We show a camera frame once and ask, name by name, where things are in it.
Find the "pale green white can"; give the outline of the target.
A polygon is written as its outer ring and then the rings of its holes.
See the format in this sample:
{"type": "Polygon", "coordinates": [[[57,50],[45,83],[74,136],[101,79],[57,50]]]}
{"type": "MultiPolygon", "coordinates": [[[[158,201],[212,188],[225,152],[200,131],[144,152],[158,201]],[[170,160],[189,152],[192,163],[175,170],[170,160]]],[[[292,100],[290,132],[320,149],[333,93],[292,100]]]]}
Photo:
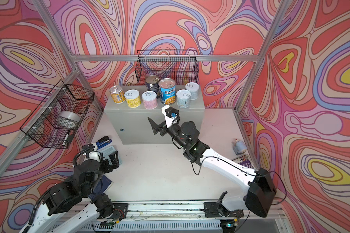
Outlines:
{"type": "Polygon", "coordinates": [[[200,89],[199,84],[197,83],[187,83],[185,85],[186,90],[188,90],[191,93],[191,100],[196,100],[198,98],[198,92],[200,89]]]}

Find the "yellow corn can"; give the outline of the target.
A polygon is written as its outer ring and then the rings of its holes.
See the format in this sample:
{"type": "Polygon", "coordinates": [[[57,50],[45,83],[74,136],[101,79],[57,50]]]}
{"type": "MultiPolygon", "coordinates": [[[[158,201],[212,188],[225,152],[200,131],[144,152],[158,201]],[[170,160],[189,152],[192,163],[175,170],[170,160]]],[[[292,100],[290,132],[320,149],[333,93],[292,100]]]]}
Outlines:
{"type": "Polygon", "coordinates": [[[122,104],[125,102],[125,96],[123,89],[120,85],[115,85],[109,89],[110,95],[116,104],[122,104]]]}

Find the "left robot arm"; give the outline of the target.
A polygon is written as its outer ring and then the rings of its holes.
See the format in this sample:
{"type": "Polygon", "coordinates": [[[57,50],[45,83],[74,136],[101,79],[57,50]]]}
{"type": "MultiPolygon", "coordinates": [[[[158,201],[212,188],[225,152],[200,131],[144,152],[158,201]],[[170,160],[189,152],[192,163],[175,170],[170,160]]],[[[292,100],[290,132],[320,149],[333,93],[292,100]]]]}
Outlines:
{"type": "Polygon", "coordinates": [[[87,223],[93,223],[98,218],[109,219],[115,212],[119,213],[115,218],[115,221],[119,222],[124,217],[123,212],[115,208],[103,190],[95,192],[96,186],[102,185],[102,177],[119,166],[118,151],[104,156],[98,151],[96,144],[85,145],[73,158],[73,175],[50,187],[40,196],[21,232],[76,233],[87,223]],[[83,210],[57,228],[50,229],[84,198],[89,198],[90,202],[83,210]]]}

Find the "blue label large can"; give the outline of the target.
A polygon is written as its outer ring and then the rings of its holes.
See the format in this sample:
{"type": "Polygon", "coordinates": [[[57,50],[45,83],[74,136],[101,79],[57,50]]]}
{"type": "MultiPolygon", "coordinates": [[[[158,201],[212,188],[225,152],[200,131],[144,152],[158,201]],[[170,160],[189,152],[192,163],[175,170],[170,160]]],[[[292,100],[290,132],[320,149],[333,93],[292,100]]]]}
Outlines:
{"type": "Polygon", "coordinates": [[[176,102],[176,82],[173,79],[165,78],[158,83],[161,102],[164,105],[172,105],[176,102]]]}

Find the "light blue white can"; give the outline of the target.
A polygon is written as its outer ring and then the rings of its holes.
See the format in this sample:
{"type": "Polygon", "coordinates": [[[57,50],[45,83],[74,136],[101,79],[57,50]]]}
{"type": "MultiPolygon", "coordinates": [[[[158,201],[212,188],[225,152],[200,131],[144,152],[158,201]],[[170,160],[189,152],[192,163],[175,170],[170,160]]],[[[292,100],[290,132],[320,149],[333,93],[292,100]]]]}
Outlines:
{"type": "Polygon", "coordinates": [[[177,91],[177,105],[179,108],[188,108],[191,104],[191,93],[186,89],[177,91]]]}

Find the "dark tomato can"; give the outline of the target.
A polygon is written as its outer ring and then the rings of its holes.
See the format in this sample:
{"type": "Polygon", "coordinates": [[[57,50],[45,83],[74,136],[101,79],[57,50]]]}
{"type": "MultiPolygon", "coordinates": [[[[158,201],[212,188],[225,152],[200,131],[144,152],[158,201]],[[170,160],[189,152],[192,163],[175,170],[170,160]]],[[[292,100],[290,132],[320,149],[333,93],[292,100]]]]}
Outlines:
{"type": "Polygon", "coordinates": [[[158,83],[159,83],[159,77],[156,75],[149,75],[145,79],[147,91],[155,92],[157,95],[157,98],[160,96],[158,83]]]}

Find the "white yellow can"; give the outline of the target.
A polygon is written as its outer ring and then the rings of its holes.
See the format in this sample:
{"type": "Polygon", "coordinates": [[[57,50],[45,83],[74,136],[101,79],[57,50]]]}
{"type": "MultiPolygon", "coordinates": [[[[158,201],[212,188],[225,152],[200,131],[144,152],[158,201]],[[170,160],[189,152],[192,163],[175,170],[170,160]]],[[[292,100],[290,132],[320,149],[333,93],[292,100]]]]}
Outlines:
{"type": "Polygon", "coordinates": [[[137,108],[141,105],[140,92],[135,89],[127,90],[124,94],[128,107],[137,108]]]}

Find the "pink white can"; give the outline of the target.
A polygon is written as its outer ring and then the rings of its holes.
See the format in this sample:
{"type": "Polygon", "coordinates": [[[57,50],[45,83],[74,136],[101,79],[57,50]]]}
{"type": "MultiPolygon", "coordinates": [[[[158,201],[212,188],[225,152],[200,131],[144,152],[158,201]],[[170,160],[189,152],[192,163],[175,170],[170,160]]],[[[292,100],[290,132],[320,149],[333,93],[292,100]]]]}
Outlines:
{"type": "Polygon", "coordinates": [[[152,110],[157,107],[157,94],[154,91],[146,91],[142,94],[145,109],[152,110]]]}

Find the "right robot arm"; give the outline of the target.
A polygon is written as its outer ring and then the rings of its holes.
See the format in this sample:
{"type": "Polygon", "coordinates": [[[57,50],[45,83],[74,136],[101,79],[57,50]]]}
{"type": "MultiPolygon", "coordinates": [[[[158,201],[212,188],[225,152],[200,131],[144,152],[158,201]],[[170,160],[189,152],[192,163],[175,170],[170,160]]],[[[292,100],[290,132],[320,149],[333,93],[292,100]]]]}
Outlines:
{"type": "Polygon", "coordinates": [[[184,157],[191,164],[213,170],[240,186],[240,191],[232,196],[228,196],[226,191],[223,192],[214,204],[214,210],[205,213],[229,217],[235,211],[246,207],[253,214],[266,218],[270,208],[275,205],[274,198],[277,194],[271,177],[272,172],[264,168],[247,168],[220,155],[199,140],[200,132],[194,122],[180,124],[180,113],[177,109],[166,105],[161,111],[165,118],[161,124],[148,119],[154,134],[169,135],[172,143],[183,151],[184,157]]]}

